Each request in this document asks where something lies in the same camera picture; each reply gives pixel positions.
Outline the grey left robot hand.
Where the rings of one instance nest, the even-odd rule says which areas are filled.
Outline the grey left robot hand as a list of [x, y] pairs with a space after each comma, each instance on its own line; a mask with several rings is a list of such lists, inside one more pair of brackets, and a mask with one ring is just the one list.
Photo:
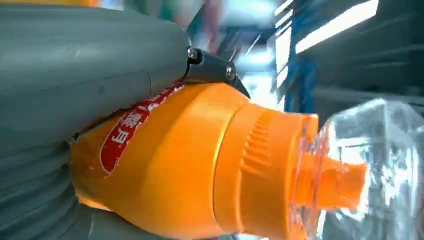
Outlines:
[[0, 154], [56, 145], [177, 80], [226, 83], [230, 63], [196, 49], [176, 23], [134, 11], [0, 6]]

